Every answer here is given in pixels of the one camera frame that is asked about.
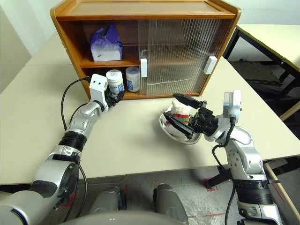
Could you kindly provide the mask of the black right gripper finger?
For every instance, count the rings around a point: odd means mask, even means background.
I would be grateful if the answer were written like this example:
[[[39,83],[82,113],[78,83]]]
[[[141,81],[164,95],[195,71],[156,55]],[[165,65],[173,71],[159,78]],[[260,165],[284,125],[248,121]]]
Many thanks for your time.
[[[191,139],[193,137],[194,134],[193,128],[184,124],[180,119],[175,117],[173,114],[170,114],[169,112],[164,112],[163,115],[165,116],[166,120],[169,121],[174,128],[182,132],[187,139]]]
[[[175,97],[180,103],[190,106],[194,109],[199,109],[202,106],[202,101],[198,101],[188,95],[174,93],[173,97]]]

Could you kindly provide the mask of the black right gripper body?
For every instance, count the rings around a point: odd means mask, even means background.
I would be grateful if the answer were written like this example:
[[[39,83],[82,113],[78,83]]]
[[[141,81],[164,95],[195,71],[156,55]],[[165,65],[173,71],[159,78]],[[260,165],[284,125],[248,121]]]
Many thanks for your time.
[[[218,128],[218,119],[206,108],[206,101],[200,101],[198,111],[189,119],[189,126],[195,133],[211,136]]]

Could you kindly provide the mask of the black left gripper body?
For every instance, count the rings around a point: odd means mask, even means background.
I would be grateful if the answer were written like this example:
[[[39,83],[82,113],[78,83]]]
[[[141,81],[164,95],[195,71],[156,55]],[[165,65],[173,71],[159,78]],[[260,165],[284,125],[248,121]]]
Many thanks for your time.
[[[114,95],[110,90],[105,91],[105,101],[108,107],[115,106],[121,100],[121,93]]]

